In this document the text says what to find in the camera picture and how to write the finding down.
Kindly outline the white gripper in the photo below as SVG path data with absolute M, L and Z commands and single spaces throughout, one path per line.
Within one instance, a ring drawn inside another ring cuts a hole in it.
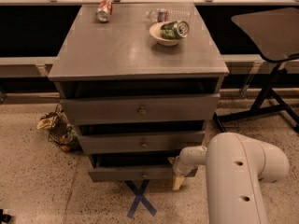
M 186 175 L 188 175 L 193 169 L 192 166 L 186 165 L 180 157 L 168 157 L 167 158 L 173 168 L 173 190 L 179 190 L 184 182 Z

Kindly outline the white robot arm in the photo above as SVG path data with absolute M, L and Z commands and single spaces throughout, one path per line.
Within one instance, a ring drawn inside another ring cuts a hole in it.
M 206 147 L 185 147 L 169 161 L 173 189 L 206 167 L 209 224 L 268 224 L 260 184 L 276 183 L 290 170 L 279 147 L 239 133 L 219 133 Z

